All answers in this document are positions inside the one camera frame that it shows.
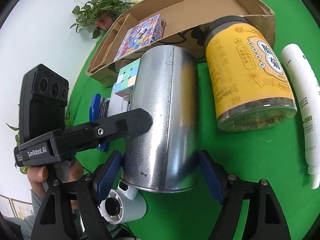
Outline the person's left hand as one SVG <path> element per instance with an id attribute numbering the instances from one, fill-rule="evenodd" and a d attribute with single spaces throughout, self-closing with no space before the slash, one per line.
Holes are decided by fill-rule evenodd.
<path id="1" fill-rule="evenodd" d="M 68 182 L 79 180 L 84 175 L 84 169 L 76 160 L 71 166 L 68 174 Z M 46 195 L 42 183 L 48 179 L 48 169 L 45 166 L 34 166 L 29 168 L 27 177 L 31 185 L 31 200 L 34 213 L 37 213 Z"/>

